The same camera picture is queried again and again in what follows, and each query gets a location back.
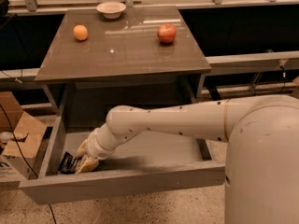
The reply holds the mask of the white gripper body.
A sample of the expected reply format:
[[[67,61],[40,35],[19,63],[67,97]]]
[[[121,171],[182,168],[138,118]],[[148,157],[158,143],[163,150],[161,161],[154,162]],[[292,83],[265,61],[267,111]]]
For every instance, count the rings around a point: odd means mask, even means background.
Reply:
[[[95,129],[89,134],[86,144],[86,153],[88,156],[102,161],[107,159],[112,154],[112,151],[101,147],[99,141],[97,140],[98,134],[98,129]]]

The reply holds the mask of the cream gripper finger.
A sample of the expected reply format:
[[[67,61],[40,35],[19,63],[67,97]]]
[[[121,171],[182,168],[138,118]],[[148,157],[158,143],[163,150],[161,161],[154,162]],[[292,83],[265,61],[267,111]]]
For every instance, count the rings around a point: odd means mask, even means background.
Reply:
[[[76,170],[76,174],[89,173],[98,166],[98,159],[84,156]]]
[[[87,140],[84,140],[81,145],[78,147],[75,157],[82,158],[84,155],[87,154]]]

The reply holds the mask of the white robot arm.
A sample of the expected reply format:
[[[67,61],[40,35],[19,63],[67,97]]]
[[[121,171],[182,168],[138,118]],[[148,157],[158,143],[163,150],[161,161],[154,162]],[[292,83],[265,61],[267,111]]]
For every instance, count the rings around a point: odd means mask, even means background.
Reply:
[[[145,131],[227,143],[225,224],[299,224],[299,99],[235,98],[158,109],[112,108],[76,155],[104,160]]]

